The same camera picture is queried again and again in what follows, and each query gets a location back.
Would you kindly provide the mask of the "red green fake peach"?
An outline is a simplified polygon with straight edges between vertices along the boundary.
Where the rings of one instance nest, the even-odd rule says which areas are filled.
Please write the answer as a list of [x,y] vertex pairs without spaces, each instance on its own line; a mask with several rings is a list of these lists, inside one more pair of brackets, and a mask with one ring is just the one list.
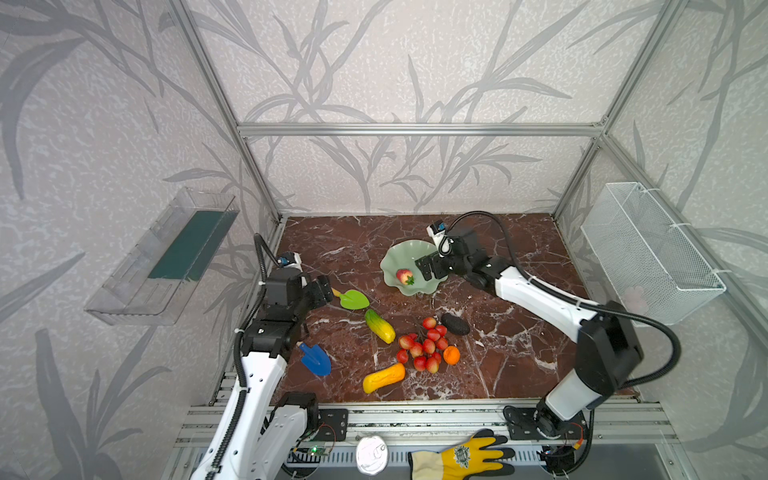
[[396,271],[395,276],[402,285],[411,286],[415,282],[415,276],[409,269],[399,269]]

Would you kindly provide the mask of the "dark fake avocado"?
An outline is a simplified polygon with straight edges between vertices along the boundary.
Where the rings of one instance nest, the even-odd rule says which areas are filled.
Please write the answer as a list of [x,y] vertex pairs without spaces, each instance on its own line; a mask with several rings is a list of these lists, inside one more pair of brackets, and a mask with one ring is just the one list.
[[470,325],[464,319],[450,312],[445,312],[441,316],[441,324],[456,336],[466,336],[471,332]]

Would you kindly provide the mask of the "green yellow fake mango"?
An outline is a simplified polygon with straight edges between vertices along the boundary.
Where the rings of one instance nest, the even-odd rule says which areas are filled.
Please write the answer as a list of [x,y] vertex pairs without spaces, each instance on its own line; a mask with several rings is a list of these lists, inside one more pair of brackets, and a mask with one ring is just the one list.
[[395,341],[395,329],[373,309],[365,312],[365,322],[368,328],[386,344],[392,344]]

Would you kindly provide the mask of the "small orange fake tangerine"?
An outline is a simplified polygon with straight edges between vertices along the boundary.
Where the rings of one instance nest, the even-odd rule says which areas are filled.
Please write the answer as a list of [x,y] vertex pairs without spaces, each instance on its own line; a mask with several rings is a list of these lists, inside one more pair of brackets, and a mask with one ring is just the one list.
[[456,365],[461,359],[461,353],[455,346],[448,346],[442,352],[442,358],[448,365]]

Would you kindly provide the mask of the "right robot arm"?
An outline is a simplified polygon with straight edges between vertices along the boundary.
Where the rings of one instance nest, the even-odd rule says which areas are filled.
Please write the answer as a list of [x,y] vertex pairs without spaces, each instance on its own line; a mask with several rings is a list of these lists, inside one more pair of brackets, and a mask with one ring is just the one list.
[[437,251],[416,261],[426,279],[461,276],[475,288],[528,310],[576,344],[572,370],[538,402],[533,414],[508,408],[508,422],[556,438],[584,410],[625,388],[644,354],[622,309],[610,310],[571,295],[539,281],[510,259],[488,255],[471,229],[451,231],[436,221],[427,232]]

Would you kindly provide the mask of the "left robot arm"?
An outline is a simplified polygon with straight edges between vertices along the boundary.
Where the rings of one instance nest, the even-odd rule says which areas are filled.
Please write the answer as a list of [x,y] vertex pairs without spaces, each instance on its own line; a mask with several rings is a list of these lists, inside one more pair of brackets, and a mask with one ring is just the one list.
[[270,402],[308,314],[330,303],[329,279],[303,271],[299,254],[286,252],[264,282],[266,304],[235,335],[236,383],[194,479],[274,479],[300,440],[318,428],[317,398],[288,393]]

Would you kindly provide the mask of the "light green scalloped fruit bowl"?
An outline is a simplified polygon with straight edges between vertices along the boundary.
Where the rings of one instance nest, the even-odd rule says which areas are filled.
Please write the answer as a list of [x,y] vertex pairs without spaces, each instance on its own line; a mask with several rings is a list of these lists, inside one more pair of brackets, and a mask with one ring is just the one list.
[[[436,252],[437,248],[433,243],[422,240],[406,240],[391,246],[380,262],[384,283],[389,287],[398,289],[404,296],[434,294],[446,278],[425,279],[418,269],[416,261]],[[400,270],[408,270],[413,274],[411,284],[403,283],[398,278],[397,272]]]

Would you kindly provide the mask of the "yellow orange fake papaya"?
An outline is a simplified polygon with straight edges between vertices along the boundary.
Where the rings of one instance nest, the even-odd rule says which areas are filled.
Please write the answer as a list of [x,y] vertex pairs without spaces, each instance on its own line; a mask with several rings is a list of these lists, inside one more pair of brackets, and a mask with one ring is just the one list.
[[372,394],[376,390],[401,382],[406,376],[405,366],[401,363],[367,375],[362,383],[363,391]]

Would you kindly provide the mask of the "green toy shovel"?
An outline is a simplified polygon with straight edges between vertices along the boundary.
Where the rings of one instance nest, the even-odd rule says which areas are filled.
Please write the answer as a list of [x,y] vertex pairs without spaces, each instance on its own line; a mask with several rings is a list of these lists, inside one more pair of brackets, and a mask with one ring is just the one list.
[[346,292],[340,292],[333,289],[332,293],[344,309],[356,311],[367,309],[370,306],[370,300],[360,291],[347,290]]

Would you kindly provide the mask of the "blue toy shovel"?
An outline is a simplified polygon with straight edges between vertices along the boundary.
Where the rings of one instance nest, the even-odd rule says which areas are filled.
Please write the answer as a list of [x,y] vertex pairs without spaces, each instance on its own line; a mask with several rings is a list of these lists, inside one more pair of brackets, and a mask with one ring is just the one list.
[[301,363],[315,376],[326,377],[332,371],[332,364],[330,357],[319,346],[309,346],[306,343],[300,342],[298,347],[302,353]]

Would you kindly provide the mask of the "white round tape roll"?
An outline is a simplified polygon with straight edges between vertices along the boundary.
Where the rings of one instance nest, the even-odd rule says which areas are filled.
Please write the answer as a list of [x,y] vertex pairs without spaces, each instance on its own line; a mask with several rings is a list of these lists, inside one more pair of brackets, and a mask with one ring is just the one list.
[[356,467],[360,473],[376,476],[387,466],[389,449],[380,436],[367,436],[359,440],[356,451]]

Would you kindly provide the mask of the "yellow black work glove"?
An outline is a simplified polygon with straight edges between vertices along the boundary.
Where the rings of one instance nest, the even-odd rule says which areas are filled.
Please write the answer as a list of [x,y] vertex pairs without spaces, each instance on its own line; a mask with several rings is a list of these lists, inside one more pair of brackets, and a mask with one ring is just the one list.
[[440,452],[408,453],[411,478],[414,480],[462,480],[470,477],[501,477],[515,473],[508,459],[515,457],[512,448],[504,447],[508,438],[490,429],[474,433],[467,441]]

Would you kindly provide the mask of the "clear plastic wall bin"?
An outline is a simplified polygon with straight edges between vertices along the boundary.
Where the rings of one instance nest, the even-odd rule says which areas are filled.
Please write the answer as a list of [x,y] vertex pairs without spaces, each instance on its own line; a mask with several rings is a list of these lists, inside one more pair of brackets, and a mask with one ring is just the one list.
[[236,196],[181,188],[85,311],[110,326],[172,326],[240,212]]

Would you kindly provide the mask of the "aluminium front rail frame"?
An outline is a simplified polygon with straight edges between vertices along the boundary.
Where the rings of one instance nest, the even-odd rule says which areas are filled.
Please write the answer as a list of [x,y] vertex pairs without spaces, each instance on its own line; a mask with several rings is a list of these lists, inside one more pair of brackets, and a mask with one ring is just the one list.
[[[477,430],[509,432],[504,407],[532,408],[533,399],[474,399],[445,401],[393,401],[325,403],[319,411],[321,434],[331,450],[322,468],[352,467],[357,443],[379,436],[387,445],[391,466],[401,466],[409,449],[438,449],[463,442]],[[190,408],[165,467],[166,479],[188,479],[208,450],[225,410],[225,403]],[[648,447],[651,469],[667,479],[694,479],[697,474],[677,433],[659,403],[640,402],[630,396],[613,397],[597,407],[594,433],[585,439],[591,468],[598,449],[624,445],[632,451]]]

